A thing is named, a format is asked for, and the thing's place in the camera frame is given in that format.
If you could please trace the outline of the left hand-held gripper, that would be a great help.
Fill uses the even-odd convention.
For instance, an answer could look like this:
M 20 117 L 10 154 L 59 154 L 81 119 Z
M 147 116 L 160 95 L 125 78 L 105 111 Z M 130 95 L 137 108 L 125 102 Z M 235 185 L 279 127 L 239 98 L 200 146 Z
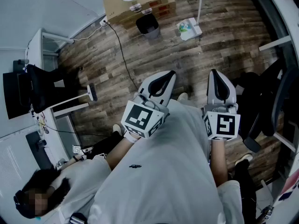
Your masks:
M 121 124 L 126 131 L 148 139 L 169 115 L 167 105 L 177 75 L 173 70 L 162 71 L 146 78 L 132 101 L 128 101 Z

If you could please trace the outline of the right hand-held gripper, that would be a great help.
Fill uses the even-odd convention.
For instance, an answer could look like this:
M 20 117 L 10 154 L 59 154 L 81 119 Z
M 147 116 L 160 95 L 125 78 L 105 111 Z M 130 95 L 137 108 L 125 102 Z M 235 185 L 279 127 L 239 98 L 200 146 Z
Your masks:
M 215 69 L 208 77 L 207 103 L 203 108 L 203 120 L 208 139 L 229 141 L 237 138 L 241 116 L 237 114 L 235 87 Z

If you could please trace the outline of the black waste bin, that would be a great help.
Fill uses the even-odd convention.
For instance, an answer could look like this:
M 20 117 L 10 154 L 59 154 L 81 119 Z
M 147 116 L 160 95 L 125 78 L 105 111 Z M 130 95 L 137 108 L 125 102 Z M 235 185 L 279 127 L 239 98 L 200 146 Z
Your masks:
M 155 39 L 160 34 L 159 24 L 153 14 L 147 14 L 136 20 L 136 26 L 146 38 Z

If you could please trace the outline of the person's right forearm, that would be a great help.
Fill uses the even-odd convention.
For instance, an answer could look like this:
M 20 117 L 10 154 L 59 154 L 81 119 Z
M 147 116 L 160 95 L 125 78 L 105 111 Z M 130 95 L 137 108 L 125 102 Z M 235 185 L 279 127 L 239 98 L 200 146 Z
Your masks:
M 224 141 L 212 141 L 210 168 L 217 187 L 228 181 Z

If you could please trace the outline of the person's left forearm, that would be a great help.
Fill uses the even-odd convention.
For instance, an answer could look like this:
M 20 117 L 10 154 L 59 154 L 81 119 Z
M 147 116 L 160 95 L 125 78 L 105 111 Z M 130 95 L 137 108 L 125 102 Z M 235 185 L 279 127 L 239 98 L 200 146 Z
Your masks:
M 113 170 L 119 164 L 133 144 L 134 143 L 129 142 L 123 137 L 122 140 L 106 156 L 106 161 L 111 170 Z

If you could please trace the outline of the person's light trousers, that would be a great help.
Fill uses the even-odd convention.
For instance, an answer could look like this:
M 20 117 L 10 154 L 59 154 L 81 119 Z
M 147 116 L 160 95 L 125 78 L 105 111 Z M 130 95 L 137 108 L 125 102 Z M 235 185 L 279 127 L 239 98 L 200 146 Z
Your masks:
M 202 108 L 199 108 L 193 101 L 190 101 L 188 99 L 182 99 L 182 100 L 174 100 L 171 99 L 168 103 L 168 108 L 174 108 L 176 105 L 181 104 L 181 105 L 185 105 L 185 106 L 189 106 L 192 107 L 193 109 L 196 109 L 197 111 L 199 111 L 200 113 L 203 113 Z

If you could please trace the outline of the white wristwatch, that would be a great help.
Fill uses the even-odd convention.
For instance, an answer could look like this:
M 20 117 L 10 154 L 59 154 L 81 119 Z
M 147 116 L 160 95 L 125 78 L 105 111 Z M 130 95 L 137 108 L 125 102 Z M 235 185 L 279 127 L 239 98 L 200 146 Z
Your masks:
M 136 143 L 140 139 L 140 136 L 135 135 L 134 133 L 130 133 L 129 131 L 126 131 L 124 133 L 124 138 L 126 138 L 131 143 Z

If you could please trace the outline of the white broom black bristles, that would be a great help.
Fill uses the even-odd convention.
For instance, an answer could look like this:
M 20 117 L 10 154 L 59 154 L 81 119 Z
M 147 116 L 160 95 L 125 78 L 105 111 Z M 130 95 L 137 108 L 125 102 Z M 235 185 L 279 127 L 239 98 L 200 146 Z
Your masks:
M 57 103 L 57 104 L 55 104 L 55 105 L 52 105 L 52 106 L 50 106 L 49 108 L 53 108 L 53 107 L 62 105 L 62 104 L 64 104 L 64 103 L 73 101 L 73 100 L 75 100 L 75 99 L 78 99 L 78 98 L 81 98 L 81 97 L 84 97 L 84 96 L 88 96 L 89 99 L 90 99 L 91 101 L 97 101 L 97 100 L 98 100 L 98 98 L 97 98 L 97 94 L 96 94 L 96 90 L 95 90 L 95 87 L 94 87 L 94 84 L 93 84 L 93 83 L 90 83 L 90 84 L 87 86 L 87 92 L 86 92 L 86 93 L 81 94 L 81 95 L 76 96 L 76 97 L 73 97 L 73 98 L 71 98 L 71 99 L 62 101 L 62 102 Z

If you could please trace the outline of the white desk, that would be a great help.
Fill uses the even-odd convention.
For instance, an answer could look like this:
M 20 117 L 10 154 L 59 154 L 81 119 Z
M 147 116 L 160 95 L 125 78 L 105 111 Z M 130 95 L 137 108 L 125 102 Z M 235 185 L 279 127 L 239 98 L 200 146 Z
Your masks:
M 25 51 L 0 49 L 0 219 L 7 224 L 60 224 L 58 213 L 51 211 L 41 219 L 27 219 L 15 208 L 13 197 L 23 188 L 39 166 L 30 150 L 26 135 L 37 131 L 47 142 L 46 154 L 51 163 L 57 165 L 68 161 L 73 154 L 71 139 L 62 141 L 61 134 L 78 136 L 71 122 L 58 127 L 60 118 L 67 118 L 71 111 L 85 108 L 83 105 L 68 105 L 58 111 L 46 109 L 42 113 L 31 113 L 8 119 L 3 91 L 3 73 L 13 72 L 13 61 L 25 59 Z
M 44 69 L 43 55 L 57 57 L 58 53 L 54 51 L 48 51 L 43 49 L 43 39 L 52 39 L 53 43 L 64 42 L 74 43 L 74 39 L 67 37 L 54 35 L 51 33 L 43 32 L 40 28 L 34 37 L 29 41 L 25 50 L 25 59 L 29 61 L 29 64 L 35 65 L 40 69 Z
M 259 50 L 282 48 L 287 67 L 299 67 L 299 7 L 294 0 L 261 0 L 260 4 L 278 38 Z M 291 150 L 290 160 L 283 165 L 284 170 L 278 172 L 286 180 L 299 169 L 299 126 L 287 118 L 285 121 L 284 130 L 290 127 L 294 131 L 291 140 L 278 132 L 273 136 Z

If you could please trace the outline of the flat cardboard box red label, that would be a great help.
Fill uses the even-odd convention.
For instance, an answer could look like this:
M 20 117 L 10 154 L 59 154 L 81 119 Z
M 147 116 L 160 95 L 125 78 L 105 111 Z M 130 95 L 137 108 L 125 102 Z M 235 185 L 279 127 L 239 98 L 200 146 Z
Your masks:
M 166 9 L 176 9 L 176 7 L 175 7 L 175 6 L 170 6 L 170 5 L 168 4 L 168 5 L 164 5 L 164 6 L 160 6 L 160 7 L 152 8 L 152 12 L 153 12 L 153 13 L 157 13 L 157 12 L 160 12 L 160 11 L 164 11 L 164 10 L 166 10 Z M 131 14 L 131 15 L 129 15 L 129 16 L 122 17 L 122 18 L 121 18 L 120 16 L 118 16 L 118 17 L 114 17 L 114 18 L 108 19 L 108 21 L 109 21 L 109 20 L 111 20 L 111 21 L 121 21 L 121 20 L 123 20 L 123 19 L 126 19 L 126 18 L 128 18 L 128 17 L 130 17 L 130 16 L 133 16 L 133 15 L 136 15 L 136 14 L 139 14 L 139 13 L 142 13 L 142 11 L 140 11 L 140 12 L 138 12 L 138 13 L 133 13 L 133 14 Z
M 161 19 L 169 18 L 174 15 L 176 15 L 176 10 L 175 9 L 166 9 L 164 11 L 160 11 L 157 13 L 151 13 L 155 16 L 156 20 L 159 21 Z M 111 24 L 116 24 L 117 26 L 123 26 L 125 29 L 130 29 L 132 27 L 136 27 L 136 20 L 143 17 L 144 15 L 142 13 L 130 16 L 126 19 L 123 19 L 121 21 L 111 21 L 109 20 L 108 22 Z

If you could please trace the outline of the large brown cardboard box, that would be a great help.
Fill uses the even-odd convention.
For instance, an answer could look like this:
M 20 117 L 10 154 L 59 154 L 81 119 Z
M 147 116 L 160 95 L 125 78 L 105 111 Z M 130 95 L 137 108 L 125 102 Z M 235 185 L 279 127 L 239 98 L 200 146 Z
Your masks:
M 141 4 L 142 10 L 148 8 L 156 8 L 168 4 L 170 6 L 176 5 L 175 0 L 103 0 L 103 3 L 107 19 L 111 19 L 118 16 L 122 18 L 133 14 L 134 12 L 132 12 L 129 8 L 137 3 Z

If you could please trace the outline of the person's white shirt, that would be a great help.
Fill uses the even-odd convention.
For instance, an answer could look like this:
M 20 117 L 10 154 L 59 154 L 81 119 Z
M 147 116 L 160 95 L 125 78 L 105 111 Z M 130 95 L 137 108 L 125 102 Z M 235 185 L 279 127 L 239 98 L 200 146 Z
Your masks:
M 216 186 L 202 114 L 178 104 L 105 176 L 88 224 L 244 224 L 240 185 Z

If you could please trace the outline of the dark desk mat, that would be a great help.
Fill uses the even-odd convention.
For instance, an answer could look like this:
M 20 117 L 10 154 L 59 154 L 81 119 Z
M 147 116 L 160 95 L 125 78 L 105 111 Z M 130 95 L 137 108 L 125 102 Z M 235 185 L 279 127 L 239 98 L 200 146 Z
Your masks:
M 45 140 L 42 140 L 37 131 L 29 133 L 25 137 L 39 168 L 50 169 L 53 164 L 51 163 L 45 151 L 47 142 Z

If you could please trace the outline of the black monitor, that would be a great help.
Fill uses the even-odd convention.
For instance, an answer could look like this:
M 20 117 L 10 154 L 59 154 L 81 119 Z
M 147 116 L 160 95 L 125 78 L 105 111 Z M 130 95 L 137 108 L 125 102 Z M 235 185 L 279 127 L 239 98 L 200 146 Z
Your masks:
M 29 113 L 30 104 L 21 104 L 20 89 L 16 72 L 3 73 L 3 91 L 8 119 Z

